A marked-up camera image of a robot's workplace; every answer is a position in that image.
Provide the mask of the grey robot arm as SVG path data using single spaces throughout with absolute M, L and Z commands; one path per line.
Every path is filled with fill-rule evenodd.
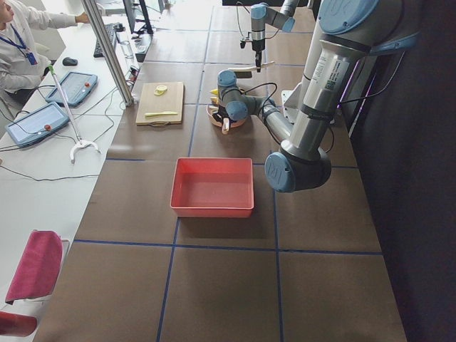
M 286 0 L 279 11 L 266 3 L 251 6 L 251 39 L 252 50 L 255 52 L 257 73 L 261 72 L 262 52 L 266 46 L 266 25 L 284 32 L 290 32 L 295 24 L 294 13 L 298 4 L 298 0 Z
M 264 166 L 272 188 L 295 192 L 327 181 L 331 162 L 321 141 L 356 63 L 412 47 L 422 7 L 421 1 L 322 1 L 304 73 L 291 95 L 297 100 L 293 123 L 272 100 L 243 94 L 233 71 L 218 74 L 219 106 L 228 117 L 255 115 L 280 142 Z

